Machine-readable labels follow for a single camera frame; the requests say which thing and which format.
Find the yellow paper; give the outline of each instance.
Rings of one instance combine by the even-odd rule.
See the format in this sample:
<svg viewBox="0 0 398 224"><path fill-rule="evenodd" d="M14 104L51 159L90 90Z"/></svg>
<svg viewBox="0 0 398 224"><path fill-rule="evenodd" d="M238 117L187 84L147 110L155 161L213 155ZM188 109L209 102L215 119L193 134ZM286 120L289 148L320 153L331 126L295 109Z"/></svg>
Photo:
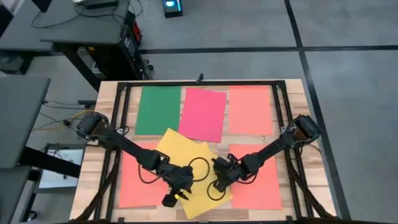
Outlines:
<svg viewBox="0 0 398 224"><path fill-rule="evenodd" d="M226 189L223 199L219 201L213 201L207 196L207 187L216 179L211 159L217 157L215 153L209 150L207 143L197 144L181 134L168 129L156 149L170 156L170 163L178 166L187 166L192 159L197 157L205 158L210 164L209 176L203 181L194 182L191 188L192 194L186 193L189 200L181 200L188 219L195 218L232 199L229 188ZM205 161L200 159L195 160L191 166L193 167L194 180L201 179L206 175L208 167ZM222 196L214 187L210 187L209 194L213 198L220 198Z"/></svg>

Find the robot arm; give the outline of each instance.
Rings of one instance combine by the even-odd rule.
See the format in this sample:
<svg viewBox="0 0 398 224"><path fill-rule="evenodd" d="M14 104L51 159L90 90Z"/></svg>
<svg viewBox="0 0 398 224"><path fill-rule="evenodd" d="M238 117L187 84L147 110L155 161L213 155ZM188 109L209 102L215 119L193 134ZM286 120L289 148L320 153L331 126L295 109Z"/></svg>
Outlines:
<svg viewBox="0 0 398 224"><path fill-rule="evenodd" d="M213 186L219 192L224 192L235 181L248 180L256 175L264 162L278 152L310 144L319 135L320 129L311 117L300 115L287 126L278 139L259 152L247 154L239 160L232 154L228 154L227 160L222 157L213 159L213 168L217 175Z"/></svg>
<svg viewBox="0 0 398 224"><path fill-rule="evenodd" d="M144 169L154 171L163 178L171 188L170 193L162 201L164 206L174 207L177 198L188 200L181 190L184 189L191 193L192 167L170 164L169 156L156 150L141 148L110 128L107 117L100 113L94 112L87 115L76 128L79 136L90 141L98 140L98 144L107 150L122 149L135 157Z"/></svg>

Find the wooden table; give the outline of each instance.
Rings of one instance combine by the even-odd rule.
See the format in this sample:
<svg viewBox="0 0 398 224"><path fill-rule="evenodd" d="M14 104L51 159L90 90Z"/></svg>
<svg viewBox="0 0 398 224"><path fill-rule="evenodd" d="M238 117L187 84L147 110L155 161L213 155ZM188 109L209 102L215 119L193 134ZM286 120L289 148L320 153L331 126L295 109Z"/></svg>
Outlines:
<svg viewBox="0 0 398 224"><path fill-rule="evenodd" d="M116 96L117 82L102 82L101 89L98 94L98 101L95 111L111 118L114 99ZM299 114L310 114L307 98L304 93L301 80L286 80L287 92L289 95L290 105L293 117ZM228 92L228 86L190 86L193 88L202 88L206 90L216 90ZM230 144L269 144L279 137L279 126L277 122L277 115L275 112L275 104L273 94L270 89L271 96L271 111L272 111L272 128L273 135L271 136L253 136L253 135L232 135L228 133L228 101L226 105L226 116L224 119L223 138L220 144L210 143L211 150L215 153L226 156L228 153L228 146ZM127 116L127 125L130 128L127 138L135 142L160 140L162 136L135 136L135 125L137 119L137 112L139 101L141 98L141 87L132 87L131 97L129 102L129 111ZM281 107L284 110L283 99L281 94ZM181 107L185 99L185 87L182 87ZM124 100L124 92L122 92L121 100ZM252 99L256 103L261 99ZM120 117L123 104L119 108ZM286 113L283 112L284 123L287 124ZM81 167L80 179L73 202L72 213L70 218L75 218L85 209L91 199L97 192L100 182L101 168L103 163L104 150L98 147L87 147L84 160ZM192 221L255 221L255 220L286 220L287 215L294 215L294 207L292 202L292 195L290 193L289 180L287 176L287 168L285 164L284 153L280 152L276 156L277 170L279 177L280 196L282 199L283 210L247 210L247 209L232 209L231 203L228 202L217 209L210 210ZM303 165L307 176L309 189L325 209L331 214L335 215L328 181L326 179L325 169L322 162L322 157L318 150L314 147L307 146L302 154ZM120 190L120 176L117 183L116 195L114 200L114 210L112 221L117 221L119 217L124 217L126 222L178 222L186 221L187 218L178 203L175 208L165 208L162 206L144 207L144 208L119 208L119 190ZM298 190L300 197L300 205L303 215L306 216L303 195ZM105 217L106 202L108 196L104 196L103 209L101 217Z"/></svg>

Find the colored paper sheet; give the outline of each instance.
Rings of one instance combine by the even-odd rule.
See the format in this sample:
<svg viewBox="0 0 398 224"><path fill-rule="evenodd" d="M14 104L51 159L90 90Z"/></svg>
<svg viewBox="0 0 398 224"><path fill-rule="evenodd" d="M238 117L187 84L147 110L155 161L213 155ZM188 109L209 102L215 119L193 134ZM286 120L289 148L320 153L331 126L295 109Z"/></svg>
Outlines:
<svg viewBox="0 0 398 224"><path fill-rule="evenodd" d="M209 176L203 181L194 182L191 188L192 194L188 192L185 193L189 200L181 200L188 219L195 218L231 200L232 194L229 188L226 190L225 196L219 201L213 201L207 196L208 185L216 179L211 161L211 158L216 158L216 154L209 150L207 143L197 144L169 129L156 149L170 156L170 162L179 166L187 166L189 162L196 157L203 157L210 164ZM206 176L208 166L203 160L195 160L192 162L191 166L193 167L194 180ZM222 194L211 187L210 195L213 198L219 198Z"/></svg>
<svg viewBox="0 0 398 224"><path fill-rule="evenodd" d="M136 142L140 147L155 149L158 142ZM146 181L154 180L156 176L149 171L141 169L142 178ZM143 183L138 176L138 163L136 158L123 152L122 174L119 207L143 207L161 205L169 187L163 180L152 184Z"/></svg>
<svg viewBox="0 0 398 224"><path fill-rule="evenodd" d="M178 132L192 139L220 143L226 93L187 88Z"/></svg>
<svg viewBox="0 0 398 224"><path fill-rule="evenodd" d="M246 154L258 152L263 145L230 145L229 153L241 158ZM264 163L256 180L251 184L232 184L232 207L245 209L281 210L279 180L275 158Z"/></svg>
<svg viewBox="0 0 398 224"><path fill-rule="evenodd" d="M229 132L272 134L268 86L229 87Z"/></svg>
<svg viewBox="0 0 398 224"><path fill-rule="evenodd" d="M180 86L142 87L136 135L163 135L167 128L178 130L180 102Z"/></svg>

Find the green paper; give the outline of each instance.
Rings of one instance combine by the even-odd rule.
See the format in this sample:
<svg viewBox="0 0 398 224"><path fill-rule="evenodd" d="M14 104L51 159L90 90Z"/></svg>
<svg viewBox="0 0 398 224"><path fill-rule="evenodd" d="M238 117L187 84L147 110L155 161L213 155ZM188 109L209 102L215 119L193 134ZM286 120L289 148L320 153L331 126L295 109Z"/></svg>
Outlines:
<svg viewBox="0 0 398 224"><path fill-rule="evenodd" d="M163 135L167 128L178 131L180 86L142 87L136 135Z"/></svg>

